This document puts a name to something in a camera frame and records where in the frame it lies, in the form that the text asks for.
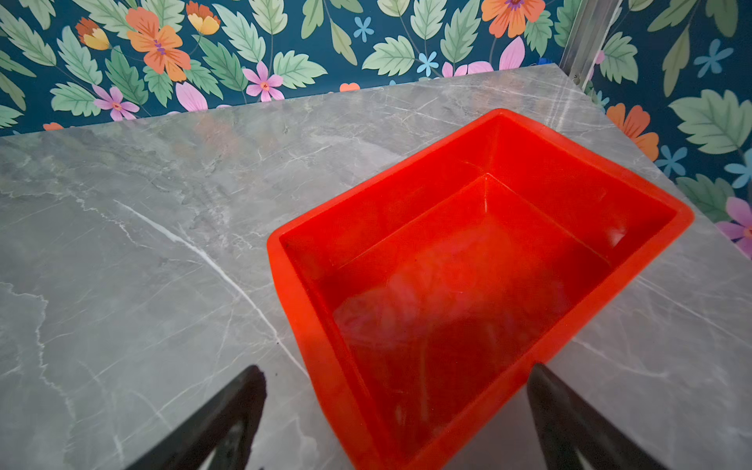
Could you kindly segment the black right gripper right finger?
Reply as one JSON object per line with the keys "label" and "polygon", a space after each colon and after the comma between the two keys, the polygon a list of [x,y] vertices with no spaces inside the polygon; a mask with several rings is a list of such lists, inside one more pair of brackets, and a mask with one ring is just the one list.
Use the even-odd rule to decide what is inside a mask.
{"label": "black right gripper right finger", "polygon": [[663,469],[542,363],[527,396],[548,469]]}

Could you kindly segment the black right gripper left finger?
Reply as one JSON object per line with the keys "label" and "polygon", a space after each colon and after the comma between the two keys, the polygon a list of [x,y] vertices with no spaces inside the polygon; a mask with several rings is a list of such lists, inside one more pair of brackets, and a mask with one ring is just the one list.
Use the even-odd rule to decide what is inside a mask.
{"label": "black right gripper left finger", "polygon": [[131,469],[244,469],[266,403],[266,376],[245,368]]}

